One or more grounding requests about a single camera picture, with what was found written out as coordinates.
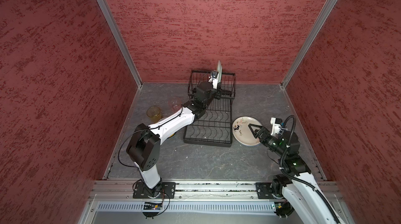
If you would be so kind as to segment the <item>white plate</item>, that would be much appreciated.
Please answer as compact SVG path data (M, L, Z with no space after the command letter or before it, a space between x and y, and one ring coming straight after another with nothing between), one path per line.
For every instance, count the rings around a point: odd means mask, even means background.
M257 119L250 116L241 116L234 120L232 133L235 139L245 146L257 146L260 144L258 138L252 134L249 124L262 125Z

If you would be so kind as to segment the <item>pale green plate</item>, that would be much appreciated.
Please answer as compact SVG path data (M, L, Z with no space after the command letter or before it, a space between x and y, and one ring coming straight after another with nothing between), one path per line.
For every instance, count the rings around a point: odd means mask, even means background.
M220 60L218 61L217 72L218 72L217 84L219 84L221 82L221 76L222 76L222 65Z

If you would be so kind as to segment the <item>pink glass cup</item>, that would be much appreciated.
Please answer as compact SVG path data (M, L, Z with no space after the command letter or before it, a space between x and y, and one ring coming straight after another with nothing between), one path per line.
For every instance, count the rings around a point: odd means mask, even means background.
M170 98L168 104L173 113L179 111L182 107L182 101L179 97Z

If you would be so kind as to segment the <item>amber glass cup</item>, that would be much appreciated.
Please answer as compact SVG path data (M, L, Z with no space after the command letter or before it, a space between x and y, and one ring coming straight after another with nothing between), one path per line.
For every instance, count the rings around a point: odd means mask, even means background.
M157 123L162 119L161 109L157 106L152 106L147 109L146 115L152 123Z

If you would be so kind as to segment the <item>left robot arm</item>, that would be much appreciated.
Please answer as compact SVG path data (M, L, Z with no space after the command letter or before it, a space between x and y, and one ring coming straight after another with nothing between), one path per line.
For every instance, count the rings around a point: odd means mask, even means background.
M157 162L163 143L177 131L199 120L211 102L221 98L221 94L221 82L201 82L195 89L195 95L177 112L155 124L142 123L130 135L126 153L134 162L132 167L139 170L144 188L151 197L156 198L162 192Z

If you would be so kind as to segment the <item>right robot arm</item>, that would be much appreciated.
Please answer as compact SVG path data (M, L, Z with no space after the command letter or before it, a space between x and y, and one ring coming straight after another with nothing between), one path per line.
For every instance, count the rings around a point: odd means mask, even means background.
M343 224L344 221L323 194L310 168L299 155L300 142L294 133L294 127L276 137L261 125L249 124L248 127L261 144L280 156L281 174L270 184L270 191L275 198L285 199L289 207L286 210L276 207L276 215L284 217L293 210L305 224Z

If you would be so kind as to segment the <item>right corner aluminium profile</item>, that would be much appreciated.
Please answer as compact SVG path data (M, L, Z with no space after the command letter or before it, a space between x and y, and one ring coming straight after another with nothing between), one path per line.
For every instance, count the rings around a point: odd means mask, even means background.
M281 82L281 88L286 89L289 82L291 81L292 77L294 76L297 68L301 64L302 60L305 58L308 50L312 46L315 38L319 34L321 28L323 27L324 23L328 19L329 15L331 14L334 6L336 5L338 0L326 0L322 9L320 10L311 30L309 31L304 43L302 44L299 52L297 53L291 67L289 68L287 74L285 75L283 81Z

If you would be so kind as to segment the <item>corner aluminium profile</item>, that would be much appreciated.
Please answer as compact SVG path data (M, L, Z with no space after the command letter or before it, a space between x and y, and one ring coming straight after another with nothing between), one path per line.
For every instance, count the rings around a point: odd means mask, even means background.
M107 3L107 0L96 0L100 10L109 26L110 31L112 32L114 39L120 49L120 52L122 53L122 56L131 72L131 75L133 76L136 85L139 89L143 87L143 81L140 77L140 74L134 64L134 61L132 59L132 56L128 50L128 47L123 39L123 36L118 28L118 25L114 19L114 16L112 14L112 11L110 10L110 7Z
M304 43L302 44L299 52L297 53L291 67L289 68L287 74L285 75L283 81L281 82L281 88L286 89L289 82L291 81L292 77L294 76L297 68L301 64L302 60L305 58L308 50L312 46L315 38L319 34L321 28L323 27L324 23L328 19L329 15L331 14L334 6L336 5L338 0L326 0L322 9L320 10L311 30L309 31Z

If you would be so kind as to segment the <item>left corner aluminium profile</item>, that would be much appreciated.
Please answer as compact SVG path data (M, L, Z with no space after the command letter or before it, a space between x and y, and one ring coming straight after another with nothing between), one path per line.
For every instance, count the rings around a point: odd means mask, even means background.
M120 52L122 53L122 56L131 72L131 75L133 76L136 85L139 89L143 87L143 81L140 77L140 74L134 64L134 61L132 59L132 56L128 50L128 47L123 39L123 36L118 28L118 25L114 19L114 16L112 14L112 11L110 10L110 7L107 3L107 0L96 0L100 10L109 26L110 31L112 32L114 39L120 49Z

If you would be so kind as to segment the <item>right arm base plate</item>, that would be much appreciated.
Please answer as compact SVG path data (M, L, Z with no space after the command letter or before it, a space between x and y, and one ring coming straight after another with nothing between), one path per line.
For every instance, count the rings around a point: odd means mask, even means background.
M257 182L255 184L258 199L277 199L283 198L281 189L276 183Z

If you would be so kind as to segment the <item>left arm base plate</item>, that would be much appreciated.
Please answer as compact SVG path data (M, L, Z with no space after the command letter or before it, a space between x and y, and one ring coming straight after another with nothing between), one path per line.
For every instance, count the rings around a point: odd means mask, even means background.
M173 199L176 183L159 182L154 189L149 188L143 181L133 184L134 199Z

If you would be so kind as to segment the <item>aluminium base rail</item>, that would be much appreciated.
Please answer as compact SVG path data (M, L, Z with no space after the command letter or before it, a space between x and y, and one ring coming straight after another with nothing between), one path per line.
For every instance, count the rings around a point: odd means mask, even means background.
M93 200L133 201L133 184L136 180L96 181L89 198ZM258 199L255 181L196 181L167 180L176 183L173 201L234 201L258 202L280 201L277 199Z

